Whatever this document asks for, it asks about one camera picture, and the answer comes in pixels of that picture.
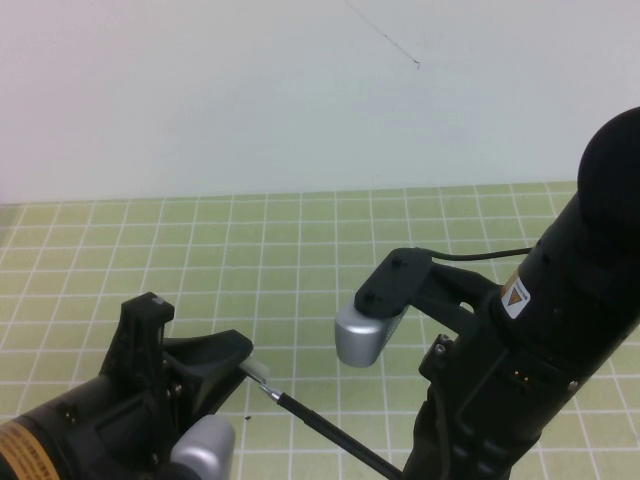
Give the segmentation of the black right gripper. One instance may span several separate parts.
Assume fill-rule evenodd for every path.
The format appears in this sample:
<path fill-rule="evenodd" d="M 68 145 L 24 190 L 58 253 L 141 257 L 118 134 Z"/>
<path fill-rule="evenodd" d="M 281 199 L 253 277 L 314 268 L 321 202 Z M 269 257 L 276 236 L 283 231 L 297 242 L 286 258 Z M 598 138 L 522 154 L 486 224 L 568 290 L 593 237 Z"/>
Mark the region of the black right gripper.
<path fill-rule="evenodd" d="M 487 316 L 445 321 L 419 372 L 430 383 L 405 479 L 507 479 L 584 379 L 511 344 Z"/>

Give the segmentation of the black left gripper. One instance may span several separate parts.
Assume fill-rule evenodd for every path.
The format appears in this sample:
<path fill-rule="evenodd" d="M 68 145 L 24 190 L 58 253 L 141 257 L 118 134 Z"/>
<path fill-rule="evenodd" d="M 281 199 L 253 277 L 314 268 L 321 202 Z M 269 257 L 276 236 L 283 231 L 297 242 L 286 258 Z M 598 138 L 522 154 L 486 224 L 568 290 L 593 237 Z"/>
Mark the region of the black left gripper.
<path fill-rule="evenodd" d="M 253 343 L 231 329 L 166 339 L 163 350 L 173 318 L 152 292 L 125 301 L 100 369 L 113 381 L 99 376 L 30 410 L 60 478 L 229 478 L 236 434 L 217 412 L 244 380 Z M 164 351 L 175 372 L 167 386 Z"/>

